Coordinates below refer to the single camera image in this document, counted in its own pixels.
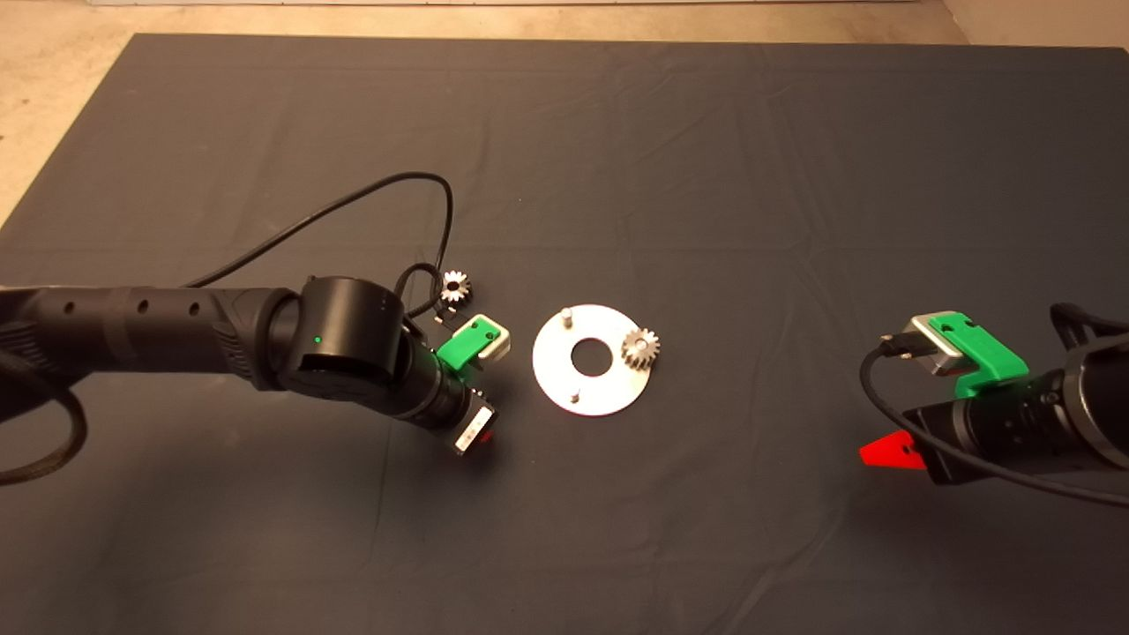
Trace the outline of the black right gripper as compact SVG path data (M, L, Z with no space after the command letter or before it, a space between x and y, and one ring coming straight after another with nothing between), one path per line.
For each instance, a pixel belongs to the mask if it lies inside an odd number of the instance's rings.
M1080 472L1080 434L1070 421L1075 371L1053 369L979 395L914 407L905 418L936 440L1015 473ZM908 430L892 430L859 449L863 466L924 471L924 455Z

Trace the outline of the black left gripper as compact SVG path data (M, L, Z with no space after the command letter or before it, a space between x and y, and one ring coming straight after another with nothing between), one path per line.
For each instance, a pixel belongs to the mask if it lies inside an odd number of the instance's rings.
M400 334L399 421L464 456L495 437L497 408L411 331Z

